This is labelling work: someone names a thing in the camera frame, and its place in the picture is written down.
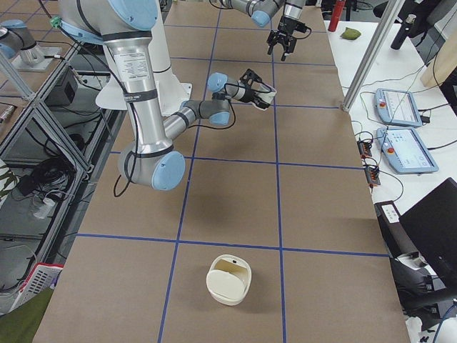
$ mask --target container lid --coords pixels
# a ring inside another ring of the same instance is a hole
[[[244,293],[244,283],[238,277],[217,269],[206,275],[206,286],[210,292],[227,299],[238,300]]]

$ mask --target white table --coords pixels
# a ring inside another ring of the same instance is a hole
[[[376,30],[376,26],[377,23],[354,21],[346,23],[342,21],[339,23],[336,32],[328,32],[343,91],[347,91],[347,88],[345,87],[350,86],[368,43]],[[362,35],[355,41],[342,39],[340,35],[346,27],[357,29]],[[370,84],[374,81],[384,79],[400,79],[405,75],[414,73],[423,66],[422,59],[409,39],[404,42],[399,50],[390,48],[398,28],[399,24],[393,25],[364,84]],[[364,86],[361,91],[376,91],[377,88],[420,91],[426,88],[422,85],[420,80],[424,71],[425,67],[417,74],[408,76],[400,81],[378,82],[372,86]],[[379,120],[373,105],[373,94],[363,94],[362,96],[367,105],[370,118]],[[419,109],[427,109],[447,103],[438,87],[414,94],[414,99],[416,100]],[[366,111],[363,108],[360,97],[357,98],[357,101],[352,106],[350,115],[353,120],[363,124],[364,131],[370,131],[373,135],[376,134],[377,128],[385,127],[384,125],[377,124],[367,119]],[[353,123],[353,129],[355,133],[361,130],[358,123]],[[431,123],[417,129],[417,131],[427,147],[447,144],[457,139],[457,117],[449,106],[435,109],[432,112]],[[427,193],[437,187],[444,179],[448,177],[457,179],[457,169],[455,168],[456,150],[457,144],[432,151],[431,155],[438,164],[439,171],[422,175],[398,175],[390,168],[386,158],[383,156],[380,164],[381,170],[395,174],[404,185],[404,194],[396,202],[396,206],[401,214],[410,209],[416,202],[427,195]],[[379,161],[379,145],[374,144],[372,152],[373,157]],[[385,174],[380,175],[380,180],[381,186],[375,187],[373,190],[373,203],[397,198],[401,193],[401,185],[399,182],[393,177]]]

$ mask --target green object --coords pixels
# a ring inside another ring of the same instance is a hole
[[[360,31],[346,27],[346,30],[341,34],[341,38],[353,41],[354,39],[357,39],[361,35],[362,35],[362,33]]]
[[[58,29],[61,24],[62,24],[62,18],[60,16],[55,16],[49,20],[51,23],[51,26],[54,27],[55,29]]]
[[[31,343],[52,292],[52,289],[45,289],[13,312],[0,317],[0,343]]]

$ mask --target brown table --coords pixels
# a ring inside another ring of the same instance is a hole
[[[302,19],[313,34],[283,63],[243,14],[172,6],[172,64],[194,99],[209,98],[210,73],[252,68],[276,104],[234,104],[234,128],[181,135],[175,190],[131,185],[115,199],[126,121],[36,343],[409,342],[320,11]],[[221,254],[253,271],[235,307],[206,289]]]

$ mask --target metal pole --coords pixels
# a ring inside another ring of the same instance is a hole
[[[0,52],[0,71],[5,74],[8,80],[16,87],[22,98],[31,101],[35,97],[35,93],[21,78],[21,75],[15,70],[8,59]]]
[[[373,66],[376,56],[378,56],[378,52],[381,49],[383,42],[386,40],[387,33],[391,29],[392,24],[404,3],[405,0],[389,0],[383,16],[381,17],[381,21],[374,32],[373,38],[371,39],[370,44],[365,51],[365,55],[362,58],[362,62],[357,69],[356,75],[352,80],[348,93],[344,98],[344,102],[341,105],[343,111],[349,112],[355,102],[371,66]]]

